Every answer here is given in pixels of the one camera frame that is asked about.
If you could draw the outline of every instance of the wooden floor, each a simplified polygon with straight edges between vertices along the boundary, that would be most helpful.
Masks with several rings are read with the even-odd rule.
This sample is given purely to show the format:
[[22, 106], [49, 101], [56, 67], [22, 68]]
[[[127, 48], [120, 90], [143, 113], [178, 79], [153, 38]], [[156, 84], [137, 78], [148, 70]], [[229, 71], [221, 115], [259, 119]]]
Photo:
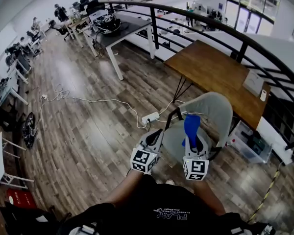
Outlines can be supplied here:
[[[127, 42], [113, 48], [124, 80], [120, 81], [107, 56], [94, 58], [86, 46], [64, 42], [52, 32], [43, 42], [44, 52], [34, 60], [29, 75], [26, 112], [39, 115], [42, 94], [56, 96], [57, 84], [70, 95], [89, 100], [116, 98], [128, 102], [139, 117], [165, 109], [172, 100], [179, 75]], [[201, 94], [192, 86], [180, 100]], [[161, 115], [166, 120], [171, 105]], [[203, 121], [208, 128], [211, 124]], [[164, 128], [152, 123], [151, 128]], [[147, 131], [136, 127], [135, 113], [118, 102], [90, 104], [75, 99], [46, 102], [34, 146], [22, 152], [34, 198], [41, 208], [55, 205], [62, 213], [78, 214], [98, 204], [126, 176], [132, 148]], [[238, 212], [248, 220], [257, 209], [277, 170], [272, 156], [268, 164], [248, 164], [232, 148], [224, 148], [211, 162], [207, 180], [227, 212]], [[158, 182], [171, 178], [185, 186], [181, 165], [164, 154], [154, 170]], [[277, 230], [294, 231], [294, 164], [283, 167], [269, 197], [255, 220], [270, 222]]]

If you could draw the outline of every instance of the desk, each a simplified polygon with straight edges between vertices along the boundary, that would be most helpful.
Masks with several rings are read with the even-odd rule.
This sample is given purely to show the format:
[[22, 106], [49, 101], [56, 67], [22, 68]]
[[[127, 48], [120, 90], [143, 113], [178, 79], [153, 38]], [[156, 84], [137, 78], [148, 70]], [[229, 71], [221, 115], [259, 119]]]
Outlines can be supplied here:
[[0, 184], [3, 184], [3, 185], [8, 185], [8, 186], [13, 186], [13, 187], [18, 187], [18, 188], [25, 188], [27, 189], [26, 186], [20, 186], [20, 185], [13, 185], [11, 184], [13, 179], [19, 179], [19, 180], [22, 180], [22, 181], [30, 181], [30, 182], [34, 182], [34, 180], [31, 180], [31, 179], [26, 179], [26, 178], [20, 178], [20, 177], [17, 177], [17, 176], [13, 176], [13, 175], [10, 175], [10, 174], [7, 174], [5, 172], [5, 169], [4, 169], [4, 162], [3, 162], [3, 153], [6, 153], [6, 154], [9, 154], [10, 156], [13, 156], [13, 157], [17, 157], [17, 158], [20, 158], [18, 156], [15, 156], [9, 152], [6, 152], [4, 151], [4, 148], [8, 145], [8, 144], [11, 144], [15, 147], [18, 147], [19, 149], [21, 150], [25, 150], [25, 148], [23, 147], [20, 147], [12, 142], [10, 142], [9, 140], [6, 140], [2, 137], [2, 132], [0, 132]]
[[117, 43], [124, 40], [126, 37], [132, 34], [136, 34], [140, 32], [141, 30], [145, 29], [147, 30], [148, 35], [148, 43], [149, 43], [149, 51], [150, 51], [150, 57], [154, 59], [154, 46], [152, 42], [152, 35], [151, 35], [151, 22], [142, 20], [139, 18], [134, 18], [131, 16], [126, 16], [122, 14], [114, 14], [117, 18], [121, 20], [122, 23], [128, 24], [128, 28], [122, 30], [118, 35], [114, 36], [105, 36], [103, 34], [97, 34], [91, 30], [86, 30], [83, 32], [86, 42], [88, 43], [90, 49], [92, 50], [95, 57], [97, 57], [97, 52], [95, 51], [91, 39], [96, 39], [97, 36], [97, 42], [100, 43], [103, 47], [106, 48], [108, 55], [111, 59], [111, 62], [113, 64], [114, 69], [116, 70], [118, 77], [120, 80], [123, 80], [123, 75], [120, 71], [120, 68], [118, 66], [117, 60], [112, 52], [111, 47], [113, 45], [116, 45]]
[[19, 60], [15, 60], [15, 62], [10, 66], [10, 71], [8, 73], [9, 80], [7, 81], [6, 87], [0, 92], [0, 106], [3, 104], [9, 94], [18, 98], [25, 105], [28, 105], [28, 102], [13, 89], [13, 76], [20, 78], [24, 83], [28, 84], [27, 79], [16, 69], [16, 64], [20, 64], [22, 67], [22, 64]]
[[260, 96], [255, 97], [243, 87], [249, 72], [246, 67], [198, 40], [169, 58], [165, 64], [203, 91], [224, 95], [233, 111], [256, 130], [268, 100], [270, 86], [263, 84], [263, 90], [267, 92], [264, 102]]
[[80, 38], [78, 36], [78, 32], [76, 32], [75, 29], [76, 29], [77, 26], [79, 26], [80, 24], [83, 24], [85, 22], [89, 25], [89, 17], [88, 16], [86, 18], [78, 21], [78, 22], [71, 23], [71, 24], [68, 25], [72, 29], [73, 34], [74, 34], [74, 36], [75, 36], [75, 38], [76, 38], [76, 40], [77, 40], [77, 42], [78, 42], [78, 44], [79, 44], [79, 46], [81, 48], [83, 48], [83, 44], [82, 44], [82, 42], [81, 42], [81, 40], [80, 40]]

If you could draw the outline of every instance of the plastic bin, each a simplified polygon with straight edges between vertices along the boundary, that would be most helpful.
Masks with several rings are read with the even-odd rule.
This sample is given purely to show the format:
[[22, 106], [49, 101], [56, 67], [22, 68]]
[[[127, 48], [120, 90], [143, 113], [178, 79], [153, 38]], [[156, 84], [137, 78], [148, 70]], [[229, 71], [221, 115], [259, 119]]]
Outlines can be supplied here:
[[246, 124], [240, 121], [230, 134], [232, 146], [236, 148], [244, 157], [246, 157], [250, 163], [266, 164], [271, 155], [272, 146], [261, 138], [261, 141], [265, 144], [265, 148], [260, 154], [257, 154], [246, 144], [247, 138], [242, 135], [242, 131], [248, 135], [253, 134], [253, 131]]

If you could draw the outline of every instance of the power strip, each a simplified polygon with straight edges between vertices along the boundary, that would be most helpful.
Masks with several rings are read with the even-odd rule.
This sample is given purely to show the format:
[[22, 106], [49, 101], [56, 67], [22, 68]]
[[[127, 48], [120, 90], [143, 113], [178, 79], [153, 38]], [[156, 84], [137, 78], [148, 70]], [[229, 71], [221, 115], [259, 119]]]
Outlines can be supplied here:
[[151, 113], [145, 117], [142, 117], [143, 124], [147, 124], [149, 121], [153, 122], [160, 117], [158, 112]]

